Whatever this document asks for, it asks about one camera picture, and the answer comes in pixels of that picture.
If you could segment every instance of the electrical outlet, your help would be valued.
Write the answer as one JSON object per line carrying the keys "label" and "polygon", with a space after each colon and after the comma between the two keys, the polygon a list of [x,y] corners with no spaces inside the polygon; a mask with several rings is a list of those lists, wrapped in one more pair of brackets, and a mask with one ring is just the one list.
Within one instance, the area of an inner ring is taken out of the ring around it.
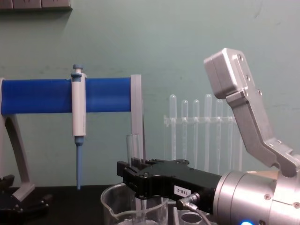
{"label": "electrical outlet", "polygon": [[0,0],[0,10],[13,8],[13,0]]}
{"label": "electrical outlet", "polygon": [[42,8],[71,8],[70,0],[42,0]]}
{"label": "electrical outlet", "polygon": [[42,8],[41,0],[13,0],[14,9],[39,9]]}

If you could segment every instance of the pipette stand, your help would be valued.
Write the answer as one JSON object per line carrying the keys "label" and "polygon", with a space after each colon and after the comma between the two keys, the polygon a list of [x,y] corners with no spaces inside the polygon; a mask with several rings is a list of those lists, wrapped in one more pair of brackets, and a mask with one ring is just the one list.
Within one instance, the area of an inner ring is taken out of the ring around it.
{"label": "pipette stand", "polygon": [[[0,105],[2,102],[2,81],[3,80],[4,78],[0,78]],[[21,137],[20,128],[19,128],[16,115],[0,116],[0,158],[2,158],[1,156],[3,155],[3,136],[5,130],[7,130],[7,134],[10,139],[14,151],[14,155],[15,155],[16,164],[21,178],[21,185],[14,192],[13,195],[19,201],[22,201],[34,190],[35,185],[30,181],[30,174],[28,170],[26,152],[24,149],[24,144]],[[3,165],[0,165],[0,176],[1,177],[4,176]]]}

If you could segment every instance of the test tube rack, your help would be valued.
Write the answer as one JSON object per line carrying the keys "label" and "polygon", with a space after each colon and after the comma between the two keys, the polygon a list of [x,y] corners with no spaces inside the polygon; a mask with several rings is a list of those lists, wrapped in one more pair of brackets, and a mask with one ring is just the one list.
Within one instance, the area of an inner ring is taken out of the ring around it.
{"label": "test tube rack", "polygon": [[190,115],[188,101],[182,100],[177,116],[177,97],[169,97],[169,116],[164,116],[165,159],[186,159],[194,169],[219,175],[242,171],[245,147],[231,108],[211,94],[205,95],[203,116],[200,108],[195,99]]}

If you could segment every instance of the blue led light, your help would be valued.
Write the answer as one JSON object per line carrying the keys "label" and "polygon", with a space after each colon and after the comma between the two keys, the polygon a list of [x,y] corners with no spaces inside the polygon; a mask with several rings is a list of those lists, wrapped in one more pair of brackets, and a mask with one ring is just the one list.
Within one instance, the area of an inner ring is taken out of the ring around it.
{"label": "blue led light", "polygon": [[240,225],[253,225],[253,224],[250,222],[242,222]]}

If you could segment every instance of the blue cylindrical bar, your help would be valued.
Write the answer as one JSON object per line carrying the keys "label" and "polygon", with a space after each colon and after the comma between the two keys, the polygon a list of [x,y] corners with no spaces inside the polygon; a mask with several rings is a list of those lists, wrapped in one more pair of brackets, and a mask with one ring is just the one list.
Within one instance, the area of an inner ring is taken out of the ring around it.
{"label": "blue cylindrical bar", "polygon": [[[129,112],[130,78],[88,78],[86,111]],[[4,80],[2,115],[17,113],[71,113],[71,80]]]}

